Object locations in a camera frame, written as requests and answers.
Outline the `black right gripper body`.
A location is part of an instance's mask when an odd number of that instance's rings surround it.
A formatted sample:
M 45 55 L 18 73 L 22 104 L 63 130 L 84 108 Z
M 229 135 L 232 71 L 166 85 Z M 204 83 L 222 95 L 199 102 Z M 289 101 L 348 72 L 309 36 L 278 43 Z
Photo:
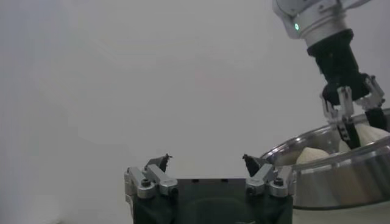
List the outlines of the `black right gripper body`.
M 348 86 L 352 90 L 352 99 L 358 100 L 369 94 L 364 81 L 368 78 L 361 73 L 350 47 L 353 30 L 346 29 L 330 35 L 307 49 L 308 55 L 315 58 L 321 74 L 327 84 L 322 97 L 332 105 L 339 105 L 338 88 Z

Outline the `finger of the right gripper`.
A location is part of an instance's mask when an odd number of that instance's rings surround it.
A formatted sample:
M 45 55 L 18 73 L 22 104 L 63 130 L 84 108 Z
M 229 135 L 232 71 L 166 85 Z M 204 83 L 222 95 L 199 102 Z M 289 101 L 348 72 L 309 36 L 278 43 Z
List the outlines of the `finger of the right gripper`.
M 367 93 L 357 99 L 355 103 L 364 110 L 371 127 L 387 130 L 388 121 L 382 109 L 385 102 L 385 93 L 378 84 L 376 76 L 366 74 L 363 79 L 363 86 Z
M 328 124 L 337 129 L 341 138 L 341 145 L 349 150 L 361 146 L 360 139 L 352 118 L 354 114 L 352 90 L 349 86 L 342 86 L 336 91 L 339 99 L 339 108 L 336 108 L 328 101 L 323 94 L 320 94 L 323 114 Z

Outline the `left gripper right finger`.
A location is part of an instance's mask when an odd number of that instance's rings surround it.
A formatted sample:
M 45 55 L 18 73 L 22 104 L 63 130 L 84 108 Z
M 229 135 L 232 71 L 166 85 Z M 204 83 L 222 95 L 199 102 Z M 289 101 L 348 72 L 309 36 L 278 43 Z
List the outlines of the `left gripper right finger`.
M 266 191 L 277 198 L 295 194 L 295 177 L 292 166 L 274 166 L 266 159 L 243 155 L 249 177 L 245 179 L 246 194 L 263 195 Z

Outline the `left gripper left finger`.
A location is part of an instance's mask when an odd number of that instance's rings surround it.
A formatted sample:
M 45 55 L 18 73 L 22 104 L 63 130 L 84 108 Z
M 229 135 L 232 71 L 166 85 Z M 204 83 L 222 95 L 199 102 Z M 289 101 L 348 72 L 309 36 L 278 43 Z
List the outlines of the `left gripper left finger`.
M 151 199 L 157 194 L 175 198 L 179 194 L 179 182 L 166 174 L 169 154 L 150 159 L 139 167 L 128 167 L 124 172 L 125 193 L 140 199 Z

